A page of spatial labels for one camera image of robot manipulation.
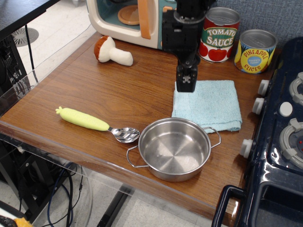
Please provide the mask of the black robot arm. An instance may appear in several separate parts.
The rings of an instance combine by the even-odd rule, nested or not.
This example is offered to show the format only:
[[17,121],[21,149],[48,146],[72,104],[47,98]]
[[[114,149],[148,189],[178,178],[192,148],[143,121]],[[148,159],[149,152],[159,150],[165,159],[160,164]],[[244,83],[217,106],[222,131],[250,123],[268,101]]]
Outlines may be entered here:
[[200,57],[198,49],[205,15],[214,0],[178,0],[162,14],[162,49],[176,56],[178,92],[194,92]]

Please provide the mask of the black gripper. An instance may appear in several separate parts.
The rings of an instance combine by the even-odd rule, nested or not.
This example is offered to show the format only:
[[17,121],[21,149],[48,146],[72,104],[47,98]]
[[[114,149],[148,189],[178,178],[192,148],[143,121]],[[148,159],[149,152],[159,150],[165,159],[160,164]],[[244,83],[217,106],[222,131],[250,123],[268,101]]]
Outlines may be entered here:
[[175,55],[178,59],[176,86],[178,92],[192,93],[196,88],[196,52],[203,28],[205,12],[186,17],[177,10],[162,14],[162,50]]

